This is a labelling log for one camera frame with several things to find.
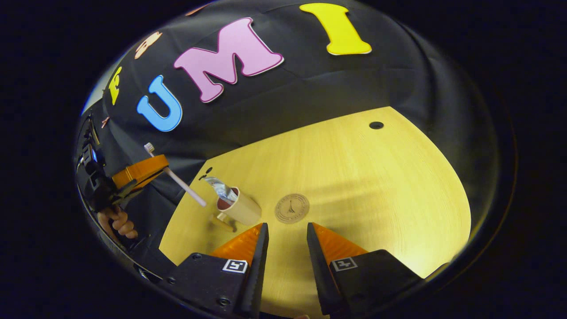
beige cup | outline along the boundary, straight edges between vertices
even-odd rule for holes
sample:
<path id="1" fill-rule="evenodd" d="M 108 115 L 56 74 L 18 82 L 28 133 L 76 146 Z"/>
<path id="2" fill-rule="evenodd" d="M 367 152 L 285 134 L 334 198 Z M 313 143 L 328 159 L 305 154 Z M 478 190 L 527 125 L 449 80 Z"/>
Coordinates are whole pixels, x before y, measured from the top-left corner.
<path id="1" fill-rule="evenodd" d="M 217 200 L 218 210 L 244 225 L 256 225 L 262 213 L 260 206 L 250 197 L 242 194 L 238 187 L 232 187 L 232 190 L 238 196 L 234 204 L 229 205 L 219 198 Z"/>

black background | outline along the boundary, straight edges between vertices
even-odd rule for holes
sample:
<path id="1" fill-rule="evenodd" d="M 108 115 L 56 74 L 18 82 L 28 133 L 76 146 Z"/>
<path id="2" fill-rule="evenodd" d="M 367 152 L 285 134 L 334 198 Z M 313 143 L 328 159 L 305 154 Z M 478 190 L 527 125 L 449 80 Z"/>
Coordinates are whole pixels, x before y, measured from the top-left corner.
<path id="1" fill-rule="evenodd" d="M 78 213 L 70 157 L 76 120 L 102 71 L 141 35 L 198 4 L 54 1 L 4 11 L 6 70 L 14 70 L 4 72 L 11 85 L 3 89 L 3 119 L 15 129 L 3 125 L 5 156 L 19 153 L 24 169 L 5 176 L 16 206 L 5 211 L 2 317 L 192 317 L 95 242 Z M 535 1 L 371 4 L 444 49 L 475 81 L 489 81 L 510 111 L 519 149 L 515 198 L 492 244 L 443 291 L 392 317 L 564 316 L 565 8 Z"/>

white toothbrush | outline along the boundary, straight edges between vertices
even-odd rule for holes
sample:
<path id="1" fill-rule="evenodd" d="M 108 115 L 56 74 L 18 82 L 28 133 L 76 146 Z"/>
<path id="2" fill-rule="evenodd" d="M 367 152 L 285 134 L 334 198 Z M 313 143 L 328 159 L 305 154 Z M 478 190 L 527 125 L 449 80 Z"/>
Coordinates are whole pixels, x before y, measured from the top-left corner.
<path id="1" fill-rule="evenodd" d="M 150 156 L 154 157 L 152 152 L 155 151 L 155 148 L 151 143 L 144 145 L 143 148 L 146 149 L 146 152 L 148 152 Z M 195 191 L 189 188 L 189 185 L 187 185 L 185 182 L 181 180 L 181 178 L 175 175 L 175 173 L 172 172 L 169 167 L 164 168 L 163 171 L 166 172 L 167 175 L 171 176 L 171 178 L 173 178 L 174 181 L 177 182 L 177 184 L 179 184 L 179 186 L 181 186 L 181 188 L 183 188 L 189 195 L 191 195 L 191 197 L 194 198 L 201 206 L 203 207 L 207 206 L 205 200 L 202 199 L 197 193 L 195 193 Z"/>

pink letter m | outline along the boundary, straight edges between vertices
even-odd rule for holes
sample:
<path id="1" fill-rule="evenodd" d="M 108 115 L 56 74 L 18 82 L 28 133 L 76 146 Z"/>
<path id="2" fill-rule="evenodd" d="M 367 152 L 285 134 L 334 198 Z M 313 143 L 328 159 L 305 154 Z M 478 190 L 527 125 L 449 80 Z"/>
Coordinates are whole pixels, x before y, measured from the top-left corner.
<path id="1" fill-rule="evenodd" d="M 207 74 L 235 84 L 234 56 L 242 62 L 242 74 L 251 77 L 273 69 L 284 61 L 279 53 L 272 52 L 256 35 L 252 18 L 236 20 L 218 32 L 218 52 L 200 48 L 185 51 L 174 63 L 183 68 L 201 90 L 201 101 L 211 102 L 222 94 L 222 84 L 213 83 Z"/>

wooden table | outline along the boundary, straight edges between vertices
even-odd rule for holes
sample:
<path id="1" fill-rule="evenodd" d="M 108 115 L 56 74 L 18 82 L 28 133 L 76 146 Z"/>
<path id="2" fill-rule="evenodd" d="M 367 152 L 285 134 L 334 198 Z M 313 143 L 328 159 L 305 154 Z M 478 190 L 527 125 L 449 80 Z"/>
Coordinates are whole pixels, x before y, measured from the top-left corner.
<path id="1" fill-rule="evenodd" d="M 374 121 L 384 127 L 370 128 Z M 268 223 L 263 312 L 327 317 L 320 311 L 307 247 L 310 221 L 368 251 L 388 250 L 421 277 L 451 261 L 469 237 L 469 204 L 455 171 L 391 107 L 308 125 L 206 161 L 191 188 L 208 205 L 203 208 L 185 194 L 159 247 L 176 265 L 249 228 L 237 223 L 237 232 L 230 233 L 208 221 L 216 194 L 198 177 L 210 167 L 209 176 L 238 186 L 257 202 L 259 223 Z M 274 209 L 292 193 L 304 195 L 310 209 L 301 221 L 284 224 Z"/>

